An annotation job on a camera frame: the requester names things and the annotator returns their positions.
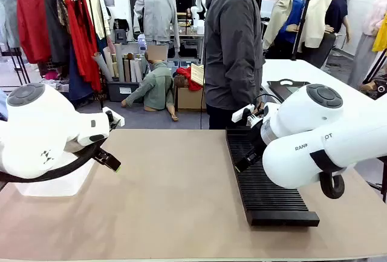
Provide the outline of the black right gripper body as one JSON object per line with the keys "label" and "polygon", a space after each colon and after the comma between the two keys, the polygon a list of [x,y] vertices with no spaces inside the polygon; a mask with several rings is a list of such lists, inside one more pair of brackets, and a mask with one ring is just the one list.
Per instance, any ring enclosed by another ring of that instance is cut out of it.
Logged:
{"label": "black right gripper body", "polygon": [[252,139],[252,145],[253,145],[253,149],[254,149],[254,153],[259,156],[259,157],[262,157],[267,145],[266,143],[264,142],[264,140],[262,139],[261,135],[258,134],[256,135],[253,139]]}

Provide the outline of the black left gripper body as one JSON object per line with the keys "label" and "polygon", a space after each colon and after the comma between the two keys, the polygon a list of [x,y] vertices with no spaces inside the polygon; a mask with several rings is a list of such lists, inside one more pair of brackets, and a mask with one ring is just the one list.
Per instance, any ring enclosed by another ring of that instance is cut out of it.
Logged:
{"label": "black left gripper body", "polygon": [[97,148],[94,151],[94,160],[97,162],[107,162],[109,159],[109,153],[102,148]]}

